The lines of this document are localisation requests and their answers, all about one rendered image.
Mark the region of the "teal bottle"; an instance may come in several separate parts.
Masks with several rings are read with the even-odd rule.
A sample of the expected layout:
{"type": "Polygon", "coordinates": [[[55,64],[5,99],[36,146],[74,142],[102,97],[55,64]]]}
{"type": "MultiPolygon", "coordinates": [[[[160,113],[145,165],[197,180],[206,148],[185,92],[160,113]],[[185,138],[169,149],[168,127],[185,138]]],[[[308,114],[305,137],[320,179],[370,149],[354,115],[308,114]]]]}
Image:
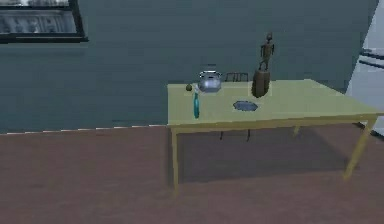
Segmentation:
{"type": "Polygon", "coordinates": [[[198,85],[195,84],[194,86],[194,117],[198,119],[200,116],[199,111],[199,88],[198,85]]]}

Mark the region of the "silver kettle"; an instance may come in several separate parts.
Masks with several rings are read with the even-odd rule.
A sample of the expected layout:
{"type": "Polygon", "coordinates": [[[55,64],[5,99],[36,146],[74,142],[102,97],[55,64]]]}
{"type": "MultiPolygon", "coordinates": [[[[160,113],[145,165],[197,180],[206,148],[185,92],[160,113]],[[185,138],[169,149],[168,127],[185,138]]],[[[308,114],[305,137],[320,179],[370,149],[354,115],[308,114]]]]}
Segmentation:
{"type": "Polygon", "coordinates": [[[221,76],[217,71],[202,71],[199,74],[199,89],[205,93],[218,92],[221,89],[221,76]]]}

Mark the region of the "brown wooden figure statue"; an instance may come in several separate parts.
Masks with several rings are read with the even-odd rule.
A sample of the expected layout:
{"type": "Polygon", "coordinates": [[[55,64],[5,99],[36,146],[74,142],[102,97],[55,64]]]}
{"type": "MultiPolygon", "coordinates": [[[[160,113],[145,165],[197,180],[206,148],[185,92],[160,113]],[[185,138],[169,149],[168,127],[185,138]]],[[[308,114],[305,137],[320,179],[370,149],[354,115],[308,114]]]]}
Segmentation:
{"type": "Polygon", "coordinates": [[[275,45],[272,43],[273,34],[269,32],[266,35],[266,42],[261,46],[261,62],[255,71],[252,82],[252,94],[256,98],[264,96],[269,90],[270,72],[269,60],[274,54],[275,45]]]}

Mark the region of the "yellow wooden table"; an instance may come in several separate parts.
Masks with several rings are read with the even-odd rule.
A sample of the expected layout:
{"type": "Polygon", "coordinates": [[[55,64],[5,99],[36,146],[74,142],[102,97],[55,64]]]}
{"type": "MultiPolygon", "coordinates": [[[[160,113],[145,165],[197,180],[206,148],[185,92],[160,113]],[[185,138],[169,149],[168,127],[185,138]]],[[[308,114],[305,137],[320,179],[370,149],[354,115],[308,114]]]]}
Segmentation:
{"type": "Polygon", "coordinates": [[[171,132],[173,188],[179,190],[178,136],[184,133],[213,131],[256,130],[264,128],[366,124],[343,178],[349,179],[364,152],[366,141],[377,119],[384,112],[364,104],[311,79],[276,80],[268,93],[256,98],[250,82],[224,82],[216,93],[199,93],[198,119],[194,117],[194,92],[184,84],[169,84],[168,124],[171,132]],[[236,101],[250,101],[256,111],[239,111],[236,101]]]}

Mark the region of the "black framed window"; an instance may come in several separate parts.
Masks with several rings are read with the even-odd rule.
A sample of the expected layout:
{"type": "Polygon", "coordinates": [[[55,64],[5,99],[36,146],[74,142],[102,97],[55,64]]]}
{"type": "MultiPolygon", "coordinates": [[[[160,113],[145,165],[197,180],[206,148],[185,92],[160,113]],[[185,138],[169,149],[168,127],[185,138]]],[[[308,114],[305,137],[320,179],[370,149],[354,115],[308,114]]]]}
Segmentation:
{"type": "Polygon", "coordinates": [[[87,41],[78,0],[0,0],[0,44],[87,41]]]}

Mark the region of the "white fridge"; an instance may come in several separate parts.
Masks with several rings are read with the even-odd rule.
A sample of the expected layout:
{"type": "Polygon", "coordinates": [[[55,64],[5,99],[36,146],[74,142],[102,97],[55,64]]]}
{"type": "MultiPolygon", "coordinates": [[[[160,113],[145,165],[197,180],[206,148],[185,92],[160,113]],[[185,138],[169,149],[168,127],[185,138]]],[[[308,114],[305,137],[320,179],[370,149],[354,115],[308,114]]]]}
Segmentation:
{"type": "MultiPolygon", "coordinates": [[[[361,50],[372,49],[384,53],[384,0],[377,0],[369,22],[361,50]]],[[[346,94],[384,112],[384,69],[360,64],[358,59],[346,94]]]]}

